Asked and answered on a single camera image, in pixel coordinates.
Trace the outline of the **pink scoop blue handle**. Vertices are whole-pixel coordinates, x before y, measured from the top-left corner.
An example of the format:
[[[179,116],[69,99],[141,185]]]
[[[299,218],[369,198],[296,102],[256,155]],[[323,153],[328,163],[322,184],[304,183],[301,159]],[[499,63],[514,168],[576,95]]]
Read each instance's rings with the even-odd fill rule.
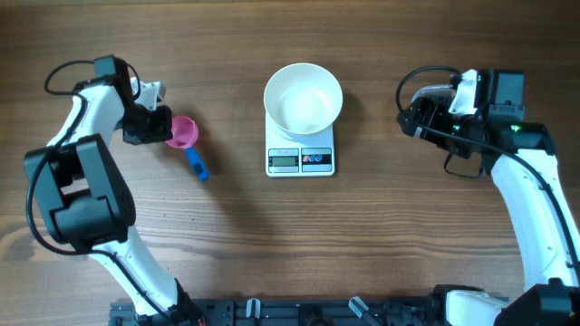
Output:
[[[182,149],[195,176],[200,181],[209,179],[209,170],[194,145],[199,138],[198,125],[187,116],[173,116],[171,120],[172,138],[166,143],[174,149]]]

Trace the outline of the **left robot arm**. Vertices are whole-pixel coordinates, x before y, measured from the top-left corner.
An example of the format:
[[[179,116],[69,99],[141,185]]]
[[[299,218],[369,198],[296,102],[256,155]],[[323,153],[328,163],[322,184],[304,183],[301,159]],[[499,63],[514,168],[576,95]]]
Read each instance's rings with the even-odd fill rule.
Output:
[[[141,240],[132,194],[108,149],[116,130],[131,145],[172,139],[164,87],[142,82],[114,55],[90,64],[94,77],[65,93],[73,106],[59,133],[24,157],[31,233],[55,254],[98,261],[130,296],[137,324],[204,325],[204,312]]]

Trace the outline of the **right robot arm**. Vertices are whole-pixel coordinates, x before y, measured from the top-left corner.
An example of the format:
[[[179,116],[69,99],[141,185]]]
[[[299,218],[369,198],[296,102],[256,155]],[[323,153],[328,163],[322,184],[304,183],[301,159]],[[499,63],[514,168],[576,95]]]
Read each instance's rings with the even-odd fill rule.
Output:
[[[425,325],[576,325],[579,322],[579,232],[558,176],[556,145],[542,123],[527,122],[521,71],[460,72],[399,104],[401,131],[447,151],[481,156],[507,207],[524,268],[524,292],[513,302],[484,290],[438,285],[409,307]]]

